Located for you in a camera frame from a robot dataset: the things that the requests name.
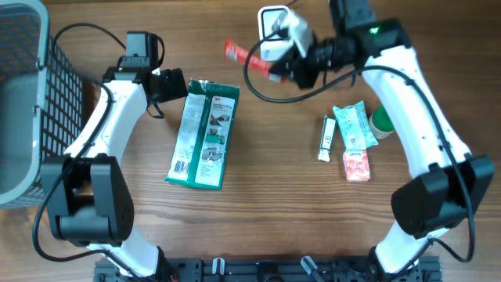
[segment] robotic arm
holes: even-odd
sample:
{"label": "robotic arm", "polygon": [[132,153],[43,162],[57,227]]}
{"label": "robotic arm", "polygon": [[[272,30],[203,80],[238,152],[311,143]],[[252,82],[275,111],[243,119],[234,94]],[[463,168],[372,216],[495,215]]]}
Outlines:
{"label": "robotic arm", "polygon": [[[386,280],[416,266],[417,257],[433,238],[476,212],[494,168],[488,157],[472,157],[451,129],[421,74],[409,36],[397,20],[376,21],[366,0],[330,0],[329,6],[337,37],[322,42],[318,42],[306,21],[287,7],[263,8],[258,17],[261,56],[275,61],[271,73],[288,77],[300,89],[313,87],[321,71],[354,65],[352,73],[362,73],[380,97],[402,141],[413,180],[393,194],[391,206],[396,222],[386,238],[371,250],[369,258],[361,258],[366,263],[364,270],[349,263],[346,268],[355,274],[347,275],[344,270],[341,273],[345,277],[342,281]],[[110,67],[103,77],[113,93],[110,113],[97,137],[91,140],[90,149],[65,175],[47,205],[52,234],[79,247],[113,254],[121,262],[112,260],[121,274],[112,274],[113,280],[134,276],[169,282],[177,282],[178,278],[183,282],[265,282],[283,281],[281,275],[297,277],[296,266],[290,262],[225,264],[220,258],[212,263],[190,258],[174,266],[160,248],[132,226],[134,206],[120,170],[128,137],[149,105],[187,95],[180,70],[152,74],[158,67],[157,59],[154,34],[128,33],[122,66]],[[42,165],[43,183],[54,183],[87,144],[109,101],[103,90],[75,143],[65,155],[48,158]],[[459,180],[466,183],[466,193]],[[73,193],[73,188],[83,182],[92,183],[92,196]],[[335,281],[341,281],[336,273],[337,261],[317,263],[310,258],[301,262],[317,282],[331,274]]]}

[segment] plastic bin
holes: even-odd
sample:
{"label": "plastic bin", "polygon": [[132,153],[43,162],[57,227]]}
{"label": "plastic bin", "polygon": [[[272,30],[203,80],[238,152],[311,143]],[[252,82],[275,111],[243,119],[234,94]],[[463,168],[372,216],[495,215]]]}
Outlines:
{"label": "plastic bin", "polygon": [[82,83],[50,52],[49,14],[41,2],[0,0],[0,208],[37,205],[40,165],[80,134]]}

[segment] wood surface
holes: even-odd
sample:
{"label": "wood surface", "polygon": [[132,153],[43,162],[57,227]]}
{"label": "wood surface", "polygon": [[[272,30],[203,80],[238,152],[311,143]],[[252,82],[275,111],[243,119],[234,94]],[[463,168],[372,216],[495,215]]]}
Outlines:
{"label": "wood surface", "polygon": [[[127,31],[150,31],[166,43],[163,67],[181,67],[186,80],[241,85],[222,191],[191,190],[164,178],[182,115],[183,100],[160,105],[165,120],[144,114],[122,161],[135,202],[135,225],[168,258],[329,258],[365,255],[391,224],[391,194],[407,183],[407,162],[396,134],[369,149],[372,179],[346,183],[339,131],[331,162],[316,160],[323,116],[332,106],[360,100],[369,113],[380,105],[361,80],[289,105],[266,103],[243,82],[242,67],[224,61],[226,38],[250,48],[258,40],[257,12],[269,0],[113,2],[48,4],[51,30],[76,22],[99,24],[125,41]],[[372,0],[380,19],[398,17],[410,33],[420,66],[445,116],[474,154],[488,154],[501,169],[501,39],[497,0]],[[319,38],[334,36],[324,0],[294,7]],[[99,78],[124,52],[99,31],[80,27],[60,39],[74,66]],[[251,79],[269,96],[296,96],[293,84]],[[472,263],[455,262],[439,246],[444,281],[501,280],[501,182],[495,177],[476,215],[477,248]],[[90,281],[99,256],[57,264],[31,246],[36,208],[0,211],[1,281]],[[444,240],[462,255],[466,224]],[[53,239],[44,218],[40,238],[53,255],[81,249]]]}

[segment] red object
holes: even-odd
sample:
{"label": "red object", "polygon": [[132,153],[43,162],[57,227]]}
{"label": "red object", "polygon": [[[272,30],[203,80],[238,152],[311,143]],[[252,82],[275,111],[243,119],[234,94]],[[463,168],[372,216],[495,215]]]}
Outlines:
{"label": "red object", "polygon": [[346,181],[369,181],[369,158],[367,151],[349,151],[343,154],[344,171],[346,172]]}
{"label": "red object", "polygon": [[[225,60],[229,58],[237,63],[245,64],[245,59],[249,55],[249,51],[238,46],[233,40],[226,39],[225,44]],[[278,78],[274,74],[269,73],[269,69],[272,67],[272,63],[265,62],[257,56],[252,56],[249,61],[249,69],[254,71],[259,71],[268,79],[273,81],[285,82],[285,78]]]}

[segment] teal packet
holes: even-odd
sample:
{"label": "teal packet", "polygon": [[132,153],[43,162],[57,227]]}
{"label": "teal packet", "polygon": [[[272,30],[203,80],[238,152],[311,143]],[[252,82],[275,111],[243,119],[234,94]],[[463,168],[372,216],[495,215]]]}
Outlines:
{"label": "teal packet", "polygon": [[367,121],[366,106],[363,101],[344,108],[333,107],[344,146],[348,150],[366,150],[371,146],[379,145],[370,131]]}
{"label": "teal packet", "polygon": [[220,190],[240,87],[191,80],[167,182]]}

